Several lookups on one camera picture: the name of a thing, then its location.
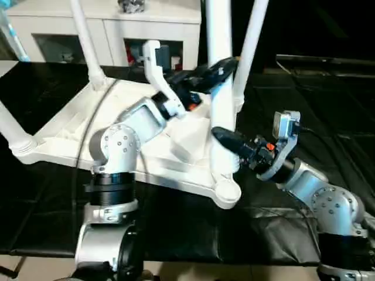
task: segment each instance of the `decorative object on shelf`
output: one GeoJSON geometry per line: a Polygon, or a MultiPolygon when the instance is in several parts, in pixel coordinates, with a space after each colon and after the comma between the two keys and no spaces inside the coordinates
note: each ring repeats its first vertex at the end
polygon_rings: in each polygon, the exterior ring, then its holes
{"type": "Polygon", "coordinates": [[[118,4],[125,13],[140,13],[145,10],[145,0],[118,0],[118,4]]]}

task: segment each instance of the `white shelf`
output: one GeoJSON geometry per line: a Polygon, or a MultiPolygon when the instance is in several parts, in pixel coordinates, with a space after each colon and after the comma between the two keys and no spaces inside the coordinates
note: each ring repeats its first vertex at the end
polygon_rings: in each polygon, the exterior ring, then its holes
{"type": "MultiPolygon", "coordinates": [[[[146,0],[142,13],[121,13],[117,0],[81,0],[86,18],[200,24],[200,0],[146,0]]],[[[9,16],[72,17],[69,0],[25,0],[9,16]]]]}

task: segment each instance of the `dark background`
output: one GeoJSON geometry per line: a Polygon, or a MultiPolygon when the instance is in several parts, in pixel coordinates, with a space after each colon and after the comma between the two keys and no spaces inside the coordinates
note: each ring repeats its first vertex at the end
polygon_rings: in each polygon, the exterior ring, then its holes
{"type": "MultiPolygon", "coordinates": [[[[233,55],[241,54],[253,1],[232,0],[233,55]]],[[[275,66],[276,54],[375,60],[373,1],[270,0],[252,70],[275,66]]],[[[199,64],[207,62],[202,2],[199,64]]]]}

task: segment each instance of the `black tabletop surface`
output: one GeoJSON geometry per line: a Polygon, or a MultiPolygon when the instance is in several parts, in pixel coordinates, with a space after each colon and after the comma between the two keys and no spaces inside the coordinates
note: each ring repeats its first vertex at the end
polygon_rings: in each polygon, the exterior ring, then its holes
{"type": "MultiPolygon", "coordinates": [[[[106,67],[110,77],[146,82],[140,69],[106,67]]],[[[81,65],[19,63],[0,78],[0,100],[31,134],[36,133],[87,83],[81,65]]],[[[304,126],[294,155],[324,171],[331,182],[356,193],[375,214],[375,82],[359,78],[253,75],[238,130],[272,139],[274,111],[297,110],[304,126]]],[[[0,253],[72,257],[86,196],[77,195],[79,219],[71,211],[72,168],[53,163],[21,164],[0,137],[0,253]]],[[[315,220],[299,202],[241,169],[243,195],[232,210],[209,198],[137,183],[146,258],[308,265],[319,260],[312,235],[315,220]]],[[[79,186],[90,179],[80,171],[79,186]]]]}

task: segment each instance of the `floor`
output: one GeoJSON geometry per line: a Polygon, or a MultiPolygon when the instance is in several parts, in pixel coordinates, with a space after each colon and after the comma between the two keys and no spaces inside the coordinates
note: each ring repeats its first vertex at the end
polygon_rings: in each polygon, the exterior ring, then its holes
{"type": "MultiPolygon", "coordinates": [[[[14,269],[20,257],[1,256],[0,265],[14,269]]],[[[69,276],[74,269],[73,259],[27,258],[16,280],[53,281],[69,276]]],[[[145,269],[159,275],[162,281],[318,281],[315,268],[297,266],[236,266],[205,263],[145,262],[145,269]]],[[[0,276],[0,281],[9,281],[0,276]]]]}

